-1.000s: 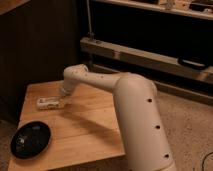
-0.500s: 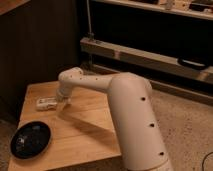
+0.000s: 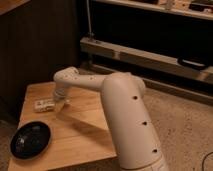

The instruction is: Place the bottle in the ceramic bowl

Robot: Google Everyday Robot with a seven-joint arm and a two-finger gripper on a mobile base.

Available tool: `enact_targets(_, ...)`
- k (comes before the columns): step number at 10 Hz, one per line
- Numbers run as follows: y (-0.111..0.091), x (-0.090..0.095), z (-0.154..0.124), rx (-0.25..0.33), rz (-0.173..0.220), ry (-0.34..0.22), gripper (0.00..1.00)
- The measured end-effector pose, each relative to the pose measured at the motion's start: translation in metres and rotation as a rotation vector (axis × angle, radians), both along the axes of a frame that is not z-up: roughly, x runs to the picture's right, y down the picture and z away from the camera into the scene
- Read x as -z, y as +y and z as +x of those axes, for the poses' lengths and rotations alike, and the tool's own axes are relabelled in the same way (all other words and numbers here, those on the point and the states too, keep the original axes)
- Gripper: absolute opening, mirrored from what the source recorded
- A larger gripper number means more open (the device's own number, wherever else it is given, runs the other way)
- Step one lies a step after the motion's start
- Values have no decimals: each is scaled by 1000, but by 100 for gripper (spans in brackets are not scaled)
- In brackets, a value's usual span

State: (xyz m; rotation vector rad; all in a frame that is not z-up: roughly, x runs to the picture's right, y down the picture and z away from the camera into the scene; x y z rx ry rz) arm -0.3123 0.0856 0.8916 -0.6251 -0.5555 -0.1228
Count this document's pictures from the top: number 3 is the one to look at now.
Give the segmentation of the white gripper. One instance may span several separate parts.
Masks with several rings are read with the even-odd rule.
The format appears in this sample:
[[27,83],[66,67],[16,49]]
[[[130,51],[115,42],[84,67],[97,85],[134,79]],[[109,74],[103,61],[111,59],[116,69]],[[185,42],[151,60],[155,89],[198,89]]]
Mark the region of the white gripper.
[[[54,109],[58,108],[58,102],[65,100],[68,95],[67,88],[56,87],[53,92]],[[60,111],[69,105],[69,100],[65,100],[61,103]]]

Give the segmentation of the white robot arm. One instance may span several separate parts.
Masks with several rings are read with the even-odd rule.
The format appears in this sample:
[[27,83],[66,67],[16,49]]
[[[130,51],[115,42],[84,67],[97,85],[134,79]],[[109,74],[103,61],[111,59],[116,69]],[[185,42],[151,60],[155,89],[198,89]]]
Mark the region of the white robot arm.
[[100,93],[121,171],[169,171],[160,141],[143,102],[145,84],[131,73],[81,75],[75,67],[54,74],[56,104],[71,86]]

